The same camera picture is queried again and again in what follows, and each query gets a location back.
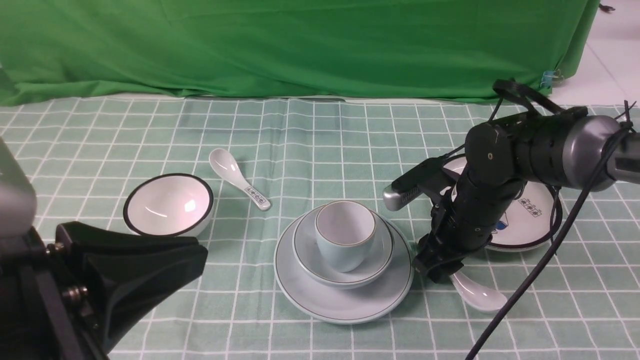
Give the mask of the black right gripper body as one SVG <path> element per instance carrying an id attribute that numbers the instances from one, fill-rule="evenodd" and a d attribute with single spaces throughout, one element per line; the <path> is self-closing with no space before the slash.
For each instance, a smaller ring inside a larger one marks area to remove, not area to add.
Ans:
<path id="1" fill-rule="evenodd" d="M 463 253 L 463 259 L 466 259 L 484 249 L 501 217 L 524 186 L 521 178 L 510 178 L 495 185 L 482 182 L 474 173 L 462 173 L 455 187 L 442 196 L 430 232 L 418 242 L 418 253 L 422 250 L 449 251 Z"/>

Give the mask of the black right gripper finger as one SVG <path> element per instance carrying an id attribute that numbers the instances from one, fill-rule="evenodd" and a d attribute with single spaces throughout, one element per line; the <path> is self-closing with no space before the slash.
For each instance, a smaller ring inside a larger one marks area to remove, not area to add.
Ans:
<path id="1" fill-rule="evenodd" d="M 421 276 L 441 284 L 463 268 L 464 253 L 456 251 L 421 250 L 413 258 L 413 267 Z"/>

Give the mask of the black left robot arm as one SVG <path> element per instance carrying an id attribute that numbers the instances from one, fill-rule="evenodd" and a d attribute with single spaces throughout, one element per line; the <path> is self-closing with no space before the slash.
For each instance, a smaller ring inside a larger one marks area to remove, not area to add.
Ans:
<path id="1" fill-rule="evenodd" d="M 195 237 L 70 221 L 45 244 L 34 187 L 5 143 L 0 157 L 3 360 L 107 360 L 147 313 L 202 275 L 208 249 Z"/>

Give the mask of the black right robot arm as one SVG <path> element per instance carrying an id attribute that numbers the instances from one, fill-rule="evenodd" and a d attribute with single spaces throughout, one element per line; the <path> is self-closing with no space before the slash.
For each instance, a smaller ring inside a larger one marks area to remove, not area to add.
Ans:
<path id="1" fill-rule="evenodd" d="M 598 192 L 639 182 L 639 134 L 628 123 L 583 108 L 553 116 L 523 112 L 474 126 L 457 178 L 444 158 L 420 164 L 418 188 L 437 205 L 413 266 L 435 283 L 487 246 L 526 183 Z"/>

